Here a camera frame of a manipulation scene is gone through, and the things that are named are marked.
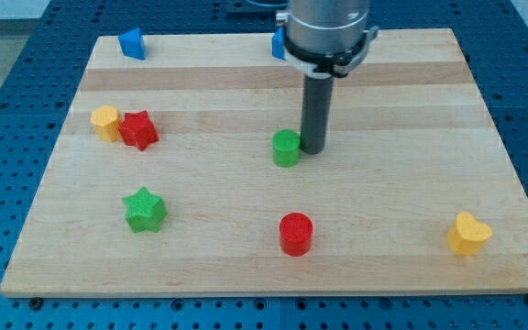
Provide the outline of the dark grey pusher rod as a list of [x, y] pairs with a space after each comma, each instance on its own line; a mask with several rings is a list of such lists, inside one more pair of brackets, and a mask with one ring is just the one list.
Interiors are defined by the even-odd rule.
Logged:
[[334, 78], [303, 80], [301, 150], [316, 155], [325, 148], [325, 138], [333, 92]]

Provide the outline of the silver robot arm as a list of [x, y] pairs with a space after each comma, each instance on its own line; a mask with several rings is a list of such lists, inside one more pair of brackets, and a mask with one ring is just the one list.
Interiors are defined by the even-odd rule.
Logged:
[[335, 79], [366, 58], [378, 27], [367, 27], [368, 0], [289, 0], [283, 25], [285, 60], [303, 75], [300, 148], [325, 148]]

